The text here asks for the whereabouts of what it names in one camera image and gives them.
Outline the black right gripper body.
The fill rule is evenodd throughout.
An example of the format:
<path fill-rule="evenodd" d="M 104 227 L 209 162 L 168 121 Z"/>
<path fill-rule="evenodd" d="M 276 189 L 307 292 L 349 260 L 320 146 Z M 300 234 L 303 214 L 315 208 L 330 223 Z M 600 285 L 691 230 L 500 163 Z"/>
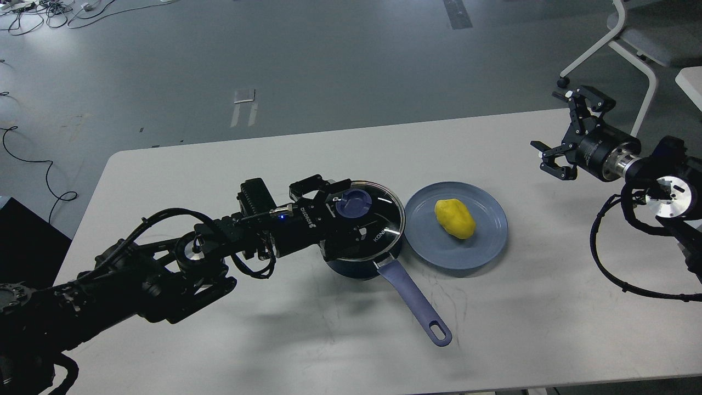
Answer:
<path fill-rule="evenodd" d="M 579 128 L 572 145 L 573 164 L 602 182 L 624 178 L 627 168 L 639 160 L 642 149 L 638 138 L 604 123 Z"/>

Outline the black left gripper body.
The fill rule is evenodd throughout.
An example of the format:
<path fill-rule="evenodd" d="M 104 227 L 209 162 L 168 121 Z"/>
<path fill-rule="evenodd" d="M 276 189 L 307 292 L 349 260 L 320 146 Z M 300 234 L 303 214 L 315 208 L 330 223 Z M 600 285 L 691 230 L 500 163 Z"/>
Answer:
<path fill-rule="evenodd" d="M 298 201 L 271 215 L 274 255 L 283 258 L 319 244 L 341 227 L 340 217 L 326 203 Z"/>

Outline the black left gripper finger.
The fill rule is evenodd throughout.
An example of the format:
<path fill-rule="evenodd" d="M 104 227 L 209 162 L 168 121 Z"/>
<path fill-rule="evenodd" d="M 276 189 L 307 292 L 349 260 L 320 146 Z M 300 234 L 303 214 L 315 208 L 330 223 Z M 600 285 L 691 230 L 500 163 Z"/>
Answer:
<path fill-rule="evenodd" d="M 321 207 L 324 204 L 331 208 L 335 204 L 334 198 L 340 198 L 344 191 L 351 189 L 352 183 L 349 178 L 340 182 L 324 180 L 320 174 L 303 178 L 303 180 L 289 185 L 289 197 L 292 203 L 288 207 L 289 209 L 294 207 L 312 208 L 317 205 Z"/>
<path fill-rule="evenodd" d="M 341 258 L 352 258 L 361 248 L 366 237 L 366 227 L 354 225 L 336 232 L 322 241 L 322 256 L 326 262 Z"/>

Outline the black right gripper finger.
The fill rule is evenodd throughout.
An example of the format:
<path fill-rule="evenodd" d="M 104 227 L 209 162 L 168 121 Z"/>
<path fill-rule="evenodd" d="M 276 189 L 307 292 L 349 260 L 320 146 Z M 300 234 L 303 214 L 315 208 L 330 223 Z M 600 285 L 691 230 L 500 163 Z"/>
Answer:
<path fill-rule="evenodd" d="M 569 165 L 565 166 L 557 163 L 558 158 L 567 157 L 567 155 L 576 150 L 574 143 L 562 143 L 560 146 L 552 148 L 543 142 L 532 140 L 530 145 L 539 151 L 539 157 L 541 158 L 539 169 L 542 172 L 546 172 L 559 180 L 576 180 L 578 175 L 576 165 L 571 164 L 571 162 L 568 162 Z"/>
<path fill-rule="evenodd" d="M 570 128 L 576 135 L 587 135 L 603 128 L 606 125 L 604 115 L 616 106 L 614 98 L 590 86 L 564 93 L 552 92 L 552 96 L 568 105 Z"/>

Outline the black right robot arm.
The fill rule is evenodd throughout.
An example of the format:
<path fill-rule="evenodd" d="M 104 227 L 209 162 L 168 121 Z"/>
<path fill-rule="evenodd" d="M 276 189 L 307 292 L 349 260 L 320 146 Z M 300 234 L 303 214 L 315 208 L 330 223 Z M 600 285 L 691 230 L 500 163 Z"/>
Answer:
<path fill-rule="evenodd" d="M 596 88 L 581 86 L 552 95 L 569 109 L 569 127 L 562 142 L 550 147 L 533 140 L 541 157 L 541 170 L 559 180 L 575 180 L 584 170 L 601 182 L 624 182 L 619 193 L 609 197 L 590 229 L 589 243 L 597 268 L 623 292 L 662 300 L 700 302 L 701 295 L 669 294 L 634 286 L 612 275 L 597 250 L 597 235 L 604 216 L 621 207 L 624 220 L 645 234 L 677 240 L 689 272 L 699 278 L 700 159 L 687 155 L 684 140 L 663 137 L 649 156 L 641 153 L 642 143 L 629 133 L 608 125 L 604 115 L 616 105 L 614 99 Z"/>

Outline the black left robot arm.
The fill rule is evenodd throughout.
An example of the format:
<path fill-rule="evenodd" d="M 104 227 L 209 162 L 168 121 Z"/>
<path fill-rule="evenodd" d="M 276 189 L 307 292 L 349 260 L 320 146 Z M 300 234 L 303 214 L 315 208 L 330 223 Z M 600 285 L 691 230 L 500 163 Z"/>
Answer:
<path fill-rule="evenodd" d="M 236 196 L 239 212 L 156 212 L 67 283 L 40 288 L 4 276 L 2 393 L 66 394 L 80 369 L 65 352 L 134 315 L 176 324 L 208 307 L 236 287 L 227 258 L 243 275 L 268 279 L 280 257 L 337 237 L 358 240 L 358 225 L 336 212 L 352 187 L 316 174 L 292 183 L 291 203 L 276 206 L 252 178 Z"/>

